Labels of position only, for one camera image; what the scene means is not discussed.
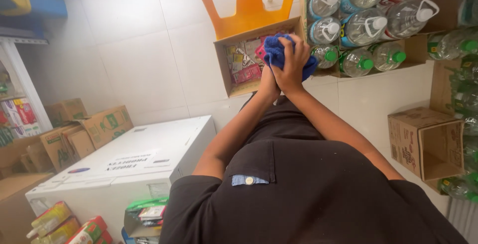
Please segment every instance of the green packet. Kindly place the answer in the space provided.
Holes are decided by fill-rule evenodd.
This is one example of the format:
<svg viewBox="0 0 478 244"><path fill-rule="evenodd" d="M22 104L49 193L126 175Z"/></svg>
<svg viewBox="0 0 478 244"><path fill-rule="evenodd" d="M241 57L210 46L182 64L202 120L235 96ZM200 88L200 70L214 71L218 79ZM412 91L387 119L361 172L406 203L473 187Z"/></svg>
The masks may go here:
<svg viewBox="0 0 478 244"><path fill-rule="evenodd" d="M126 207L126 211L138 211L148 207L164 206L168 204L168 201L169 197L133 201L133 203L129 204L128 207Z"/></svg>

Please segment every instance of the refrigerator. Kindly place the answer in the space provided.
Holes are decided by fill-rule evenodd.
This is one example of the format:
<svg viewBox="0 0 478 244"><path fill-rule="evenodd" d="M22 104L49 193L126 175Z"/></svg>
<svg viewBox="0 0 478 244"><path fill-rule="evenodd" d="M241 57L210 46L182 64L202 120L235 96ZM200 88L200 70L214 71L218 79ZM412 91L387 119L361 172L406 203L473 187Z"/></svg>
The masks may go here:
<svg viewBox="0 0 478 244"><path fill-rule="evenodd" d="M211 115L136 126L26 193L37 216L64 201L79 222L101 215L116 243L135 200L169 195L216 135Z"/></svg>

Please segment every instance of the orange plastic chair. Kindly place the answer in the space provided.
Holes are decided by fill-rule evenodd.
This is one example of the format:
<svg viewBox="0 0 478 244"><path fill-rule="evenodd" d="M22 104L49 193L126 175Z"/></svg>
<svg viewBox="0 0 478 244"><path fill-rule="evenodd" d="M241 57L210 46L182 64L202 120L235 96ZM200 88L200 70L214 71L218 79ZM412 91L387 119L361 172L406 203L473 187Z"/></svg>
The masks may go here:
<svg viewBox="0 0 478 244"><path fill-rule="evenodd" d="M281 9L275 11L267 11L262 0L236 0L236 13L223 18L219 17L212 0L202 1L220 40L288 19L294 0L284 0Z"/></svg>

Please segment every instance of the blue cloth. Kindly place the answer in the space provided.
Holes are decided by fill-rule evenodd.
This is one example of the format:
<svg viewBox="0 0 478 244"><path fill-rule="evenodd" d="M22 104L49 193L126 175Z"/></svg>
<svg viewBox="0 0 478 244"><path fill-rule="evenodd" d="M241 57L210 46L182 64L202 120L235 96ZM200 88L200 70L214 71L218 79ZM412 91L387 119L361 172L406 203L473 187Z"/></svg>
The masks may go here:
<svg viewBox="0 0 478 244"><path fill-rule="evenodd" d="M268 181L266 180L263 180L263 179L260 179L260 178L257 178L257 177L254 177L254 176L247 176L247 175L241 175L241 174L236 174L236 175L233 175L232 176L232 186L236 186L236 185L241 185L241 184L246 184L246 178L248 177L251 177L254 182L252 184L256 184L256 183L269 183Z"/></svg>
<svg viewBox="0 0 478 244"><path fill-rule="evenodd" d="M296 49L296 43L292 40L292 38L288 34L281 34L278 33L275 36L267 36L264 40L264 50L266 51L266 55L264 56L264 61L267 63L267 66L274 65L276 67L284 69L285 63L285 56L284 56L284 46L279 41L279 37L284 37L292 42L292 48ZM314 73L315 69L317 68L317 64L319 61L314 56L310 56L309 60L303 67L302 70L302 82L307 80L309 76Z"/></svg>

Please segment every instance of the white tile floor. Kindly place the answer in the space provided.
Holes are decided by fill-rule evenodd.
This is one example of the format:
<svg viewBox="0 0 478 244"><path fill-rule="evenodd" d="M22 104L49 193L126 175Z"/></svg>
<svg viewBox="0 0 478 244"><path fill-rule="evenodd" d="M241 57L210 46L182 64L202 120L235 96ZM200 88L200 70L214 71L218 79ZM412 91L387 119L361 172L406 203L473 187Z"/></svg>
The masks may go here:
<svg viewBox="0 0 478 244"><path fill-rule="evenodd" d="M220 130L248 99L227 98L201 0L65 1L68 20L45 23L50 45L19 46L44 104L80 97L89 113L124 104L135 125L212 114ZM264 0L270 10L281 4ZM220 16L234 14L235 0L215 5ZM427 106L432 71L428 63L360 79L316 77L304 86L391 160L387 114ZM446 213L447 197L391 163Z"/></svg>

